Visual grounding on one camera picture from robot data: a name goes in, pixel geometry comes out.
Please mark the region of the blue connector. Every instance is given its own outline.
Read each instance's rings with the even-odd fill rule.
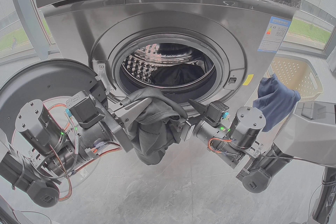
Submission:
[[[65,112],[67,113],[67,115],[68,115],[69,117],[72,117],[72,114],[71,114],[71,112],[70,112],[69,109],[65,109]]]
[[[230,117],[229,112],[225,112],[222,116],[225,120],[228,119]]]

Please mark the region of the washing machine door opening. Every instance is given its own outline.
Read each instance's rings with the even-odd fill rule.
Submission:
[[[124,48],[116,57],[122,59],[116,82],[126,93],[156,87],[171,100],[183,104],[189,98],[208,97],[221,81],[220,56],[194,38],[158,34]]]
[[[138,83],[169,89],[198,84],[215,69],[205,53],[177,43],[139,48],[124,59],[122,67]]]

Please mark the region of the metal frame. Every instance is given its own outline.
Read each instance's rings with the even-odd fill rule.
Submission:
[[[36,54],[41,60],[48,58],[50,39],[45,35],[33,0],[13,0],[17,15]]]

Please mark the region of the navy blue cloth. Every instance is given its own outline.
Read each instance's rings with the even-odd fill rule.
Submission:
[[[300,99],[299,92],[287,88],[276,74],[263,78],[258,87],[258,99],[253,101],[253,107],[261,110],[266,118],[262,131],[268,132],[282,121]]]

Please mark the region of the metal bracket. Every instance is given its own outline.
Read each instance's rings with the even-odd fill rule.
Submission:
[[[95,77],[97,81],[101,80],[104,87],[106,88],[105,94],[108,95],[112,90],[113,87],[110,84],[110,81],[106,74],[106,64],[105,63],[98,63],[97,65],[97,76]]]
[[[115,118],[122,128],[127,128],[145,110],[145,108],[149,106],[151,102],[152,98],[148,97],[126,106],[114,104],[108,109],[108,112]]]

